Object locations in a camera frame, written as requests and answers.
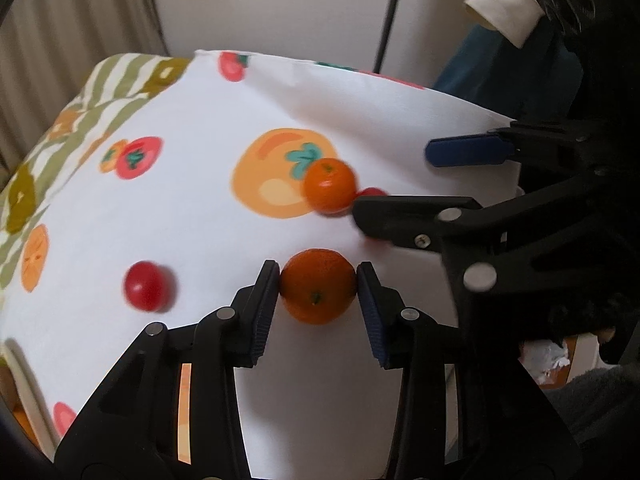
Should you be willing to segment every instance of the green striped cloth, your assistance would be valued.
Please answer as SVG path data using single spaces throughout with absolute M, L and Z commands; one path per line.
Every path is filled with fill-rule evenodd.
M 51 200 L 89 156 L 174 83 L 188 63 L 148 54 L 118 54 L 98 63 L 0 193 L 0 289 L 14 276 L 22 247 Z

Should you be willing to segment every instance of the orange print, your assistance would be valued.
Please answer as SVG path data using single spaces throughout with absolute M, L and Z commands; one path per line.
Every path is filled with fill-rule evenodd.
M 33 292 L 33 289 L 38 285 L 48 252 L 49 235 L 47 235 L 47 227 L 44 224 L 40 224 L 29 234 L 22 254 L 20 275 L 22 286 L 27 292 Z
M 311 212 L 302 195 L 306 170 L 335 149 L 321 134 L 278 128 L 260 136 L 238 161 L 231 179 L 236 198 L 252 211 L 271 218 L 294 218 Z
M 119 140 L 107 150 L 102 160 L 100 161 L 100 171 L 102 173 L 109 173 L 110 171 L 116 169 L 116 162 L 118 161 L 118 157 L 128 143 L 128 140 Z
M 73 130 L 74 123 L 81 113 L 76 108 L 67 108 L 62 110 L 56 118 L 53 126 L 47 133 L 47 140 L 55 140 L 66 134 L 70 134 Z

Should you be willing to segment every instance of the blue gripper pad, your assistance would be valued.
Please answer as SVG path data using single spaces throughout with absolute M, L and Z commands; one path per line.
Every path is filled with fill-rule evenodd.
M 502 164 L 515 153 L 513 144 L 495 134 L 432 139 L 424 158 L 436 168 Z

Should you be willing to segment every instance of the cherry tomato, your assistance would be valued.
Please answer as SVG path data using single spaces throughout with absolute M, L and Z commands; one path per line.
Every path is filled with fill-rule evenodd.
M 167 303 L 169 283 L 162 269 L 153 262 L 133 264 L 124 277 L 124 295 L 134 307 L 154 312 Z
M 140 137 L 132 140 L 118 156 L 116 174 L 125 180 L 142 175 L 153 166 L 161 148 L 160 137 Z
M 388 193 L 381 190 L 379 187 L 366 187 L 362 191 L 358 192 L 356 198 L 359 196 L 388 196 Z

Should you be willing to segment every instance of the red cherry tomato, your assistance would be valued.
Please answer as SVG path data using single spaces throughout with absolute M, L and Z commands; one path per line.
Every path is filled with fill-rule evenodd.
M 154 312 L 166 305 L 169 283 L 162 269 L 152 262 L 133 264 L 124 277 L 124 295 L 134 307 Z
M 244 69 L 247 66 L 247 56 L 235 52 L 221 52 L 218 57 L 218 69 L 227 81 L 237 83 L 244 79 Z
M 116 174 L 125 180 L 142 175 L 160 155 L 160 137 L 140 137 L 127 144 L 116 162 Z
M 362 191 L 358 192 L 356 198 L 359 196 L 388 196 L 388 193 L 381 190 L 379 187 L 366 187 Z

